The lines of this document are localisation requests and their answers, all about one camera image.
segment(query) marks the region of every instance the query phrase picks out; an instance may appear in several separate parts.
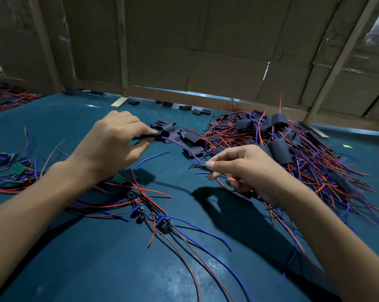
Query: hand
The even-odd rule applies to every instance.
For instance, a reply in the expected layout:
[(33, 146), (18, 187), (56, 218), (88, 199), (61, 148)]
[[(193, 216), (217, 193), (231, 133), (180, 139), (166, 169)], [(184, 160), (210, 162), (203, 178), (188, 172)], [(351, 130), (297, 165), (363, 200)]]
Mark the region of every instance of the hand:
[(208, 162), (210, 180), (227, 173), (226, 182), (237, 192), (254, 190), (265, 201), (280, 207), (286, 193), (305, 185), (290, 175), (257, 145), (227, 148)]
[(142, 139), (131, 146), (133, 137), (154, 133), (129, 112), (111, 111), (94, 124), (65, 162), (68, 169), (81, 170), (94, 185), (136, 162), (153, 140)]

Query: forearm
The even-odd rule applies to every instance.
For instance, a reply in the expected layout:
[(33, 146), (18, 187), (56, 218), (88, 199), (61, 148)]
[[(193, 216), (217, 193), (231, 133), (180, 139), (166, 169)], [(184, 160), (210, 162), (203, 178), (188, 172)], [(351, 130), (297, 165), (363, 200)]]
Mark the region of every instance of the forearm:
[(283, 209), (338, 285), (343, 301), (379, 301), (379, 257), (308, 187), (286, 196)]
[(56, 163), (40, 181), (0, 205), (0, 286), (55, 217), (90, 188), (93, 182), (79, 176), (67, 162)]

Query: person's left hand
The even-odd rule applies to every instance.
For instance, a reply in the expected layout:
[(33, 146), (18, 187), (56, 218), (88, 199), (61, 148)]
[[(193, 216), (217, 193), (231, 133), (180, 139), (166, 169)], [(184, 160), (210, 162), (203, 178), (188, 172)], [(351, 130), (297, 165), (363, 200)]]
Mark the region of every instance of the person's left hand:
[(82, 170), (96, 184), (136, 162), (153, 140), (142, 139), (131, 146), (132, 138), (154, 133), (129, 112), (111, 111), (94, 124), (65, 162), (68, 169)]

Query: fingernail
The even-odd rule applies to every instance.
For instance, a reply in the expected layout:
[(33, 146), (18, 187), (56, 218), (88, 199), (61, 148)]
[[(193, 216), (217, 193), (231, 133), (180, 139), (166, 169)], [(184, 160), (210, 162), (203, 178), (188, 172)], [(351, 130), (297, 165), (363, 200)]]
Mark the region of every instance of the fingernail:
[(214, 164), (214, 162), (215, 162), (215, 161), (211, 161), (211, 160), (209, 160), (209, 161), (207, 161), (207, 162), (205, 163), (205, 166), (206, 166), (208, 169), (213, 169), (213, 164)]

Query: person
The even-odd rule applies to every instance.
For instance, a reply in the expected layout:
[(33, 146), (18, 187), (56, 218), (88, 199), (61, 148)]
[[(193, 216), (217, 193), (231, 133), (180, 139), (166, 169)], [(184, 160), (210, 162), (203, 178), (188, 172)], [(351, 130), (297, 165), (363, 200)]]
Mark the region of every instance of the person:
[[(55, 217), (78, 195), (131, 165), (155, 131), (127, 111), (97, 121), (71, 156), (41, 180), (0, 205), (0, 286)], [(237, 191), (254, 190), (297, 225), (343, 301), (379, 302), (379, 257), (318, 197), (256, 145), (228, 148), (210, 159), (209, 179), (228, 173)]]

